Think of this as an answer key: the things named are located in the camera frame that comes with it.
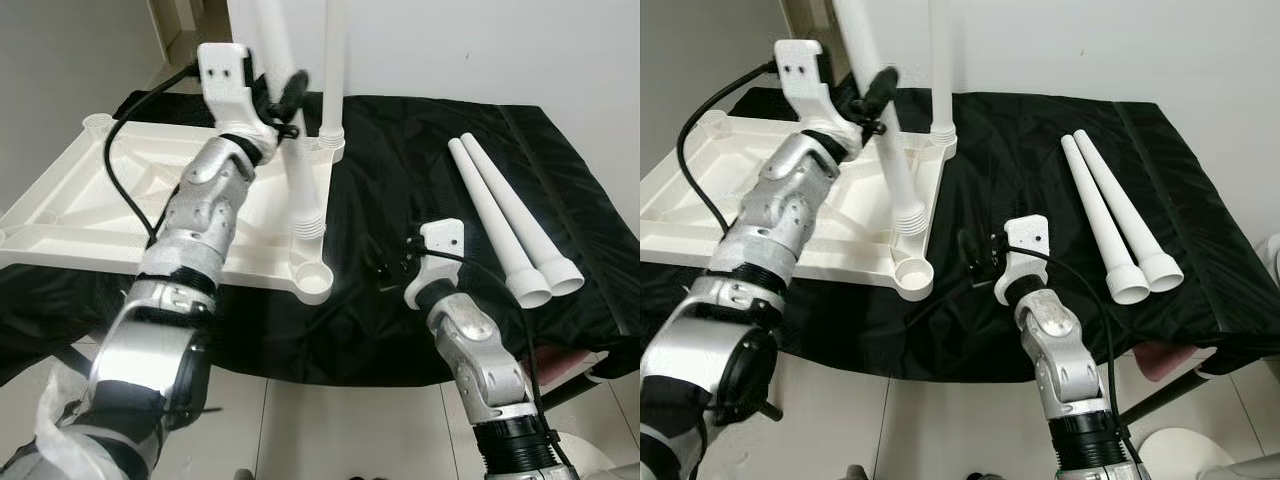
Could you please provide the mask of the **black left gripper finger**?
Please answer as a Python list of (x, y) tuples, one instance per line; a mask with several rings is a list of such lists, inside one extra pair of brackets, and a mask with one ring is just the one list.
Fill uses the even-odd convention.
[(899, 83), (896, 68), (883, 68), (867, 86), (860, 97), (860, 114), (864, 123), (878, 122), (888, 105), (895, 100)]
[(292, 122), (297, 111), (302, 108), (303, 96), (308, 90), (308, 73), (296, 70), (283, 84), (280, 99), (278, 100), (278, 119)]

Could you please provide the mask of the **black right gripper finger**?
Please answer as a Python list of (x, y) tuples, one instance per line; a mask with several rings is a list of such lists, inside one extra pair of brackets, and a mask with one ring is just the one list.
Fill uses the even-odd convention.
[(403, 278), (397, 256), (388, 253), (376, 241), (372, 241), (372, 278), (376, 285), (398, 285)]
[(956, 242), (968, 271), (986, 273), (989, 266), (989, 251), (984, 241), (972, 232), (957, 232)]

